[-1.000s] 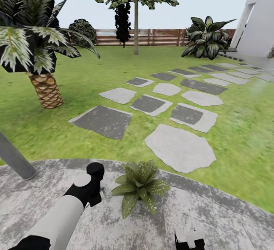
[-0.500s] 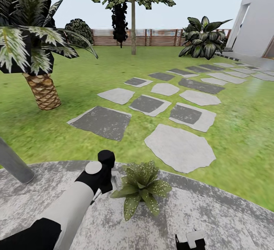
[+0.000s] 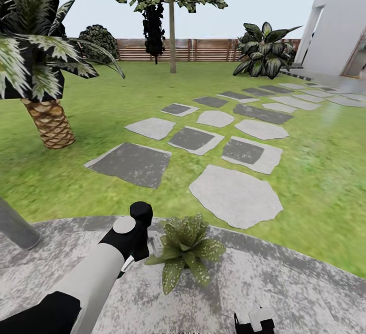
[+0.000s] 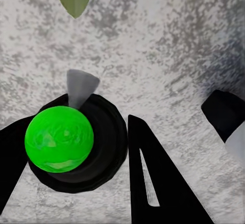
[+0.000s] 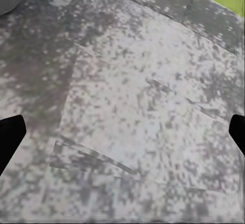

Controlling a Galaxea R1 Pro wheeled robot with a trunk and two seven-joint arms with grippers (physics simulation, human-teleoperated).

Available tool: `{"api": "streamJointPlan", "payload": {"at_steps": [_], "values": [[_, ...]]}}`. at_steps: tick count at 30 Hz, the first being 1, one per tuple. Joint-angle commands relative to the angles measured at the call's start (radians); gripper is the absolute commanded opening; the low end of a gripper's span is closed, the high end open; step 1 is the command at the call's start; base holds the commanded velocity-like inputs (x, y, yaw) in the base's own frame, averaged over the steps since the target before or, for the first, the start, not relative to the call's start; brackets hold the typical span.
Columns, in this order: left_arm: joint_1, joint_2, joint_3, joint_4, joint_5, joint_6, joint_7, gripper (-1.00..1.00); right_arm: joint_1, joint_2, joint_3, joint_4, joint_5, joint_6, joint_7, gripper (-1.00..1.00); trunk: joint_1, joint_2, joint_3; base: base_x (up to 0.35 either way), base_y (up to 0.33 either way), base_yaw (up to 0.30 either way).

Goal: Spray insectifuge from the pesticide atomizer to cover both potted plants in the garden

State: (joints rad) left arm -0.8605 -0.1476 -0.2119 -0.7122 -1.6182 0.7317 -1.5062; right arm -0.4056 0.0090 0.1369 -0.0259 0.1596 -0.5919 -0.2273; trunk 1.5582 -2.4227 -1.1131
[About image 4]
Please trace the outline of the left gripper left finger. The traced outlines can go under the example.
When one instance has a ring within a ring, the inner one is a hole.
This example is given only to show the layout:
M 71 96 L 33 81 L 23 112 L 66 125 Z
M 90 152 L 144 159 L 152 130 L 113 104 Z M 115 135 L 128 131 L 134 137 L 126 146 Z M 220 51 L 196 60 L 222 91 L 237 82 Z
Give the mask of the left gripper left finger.
M 0 215 L 27 162 L 25 134 L 35 115 L 0 130 Z

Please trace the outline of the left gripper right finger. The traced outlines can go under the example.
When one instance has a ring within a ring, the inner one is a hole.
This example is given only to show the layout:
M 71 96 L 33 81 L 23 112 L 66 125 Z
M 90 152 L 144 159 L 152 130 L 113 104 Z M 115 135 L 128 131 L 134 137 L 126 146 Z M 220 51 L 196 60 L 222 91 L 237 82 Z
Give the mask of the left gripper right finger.
M 214 224 L 148 124 L 128 115 L 132 224 Z M 142 151 L 158 207 L 148 204 Z

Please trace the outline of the insectifuge atomizer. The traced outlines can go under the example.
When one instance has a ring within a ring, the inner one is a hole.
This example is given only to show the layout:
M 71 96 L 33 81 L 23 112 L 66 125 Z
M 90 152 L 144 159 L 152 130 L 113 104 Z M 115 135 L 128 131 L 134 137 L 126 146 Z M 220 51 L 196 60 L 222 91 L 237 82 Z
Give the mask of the insectifuge atomizer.
M 111 180 L 128 149 L 126 122 L 118 109 L 93 94 L 101 81 L 78 69 L 67 73 L 67 91 L 44 105 L 26 130 L 32 172 L 56 192 L 93 191 Z

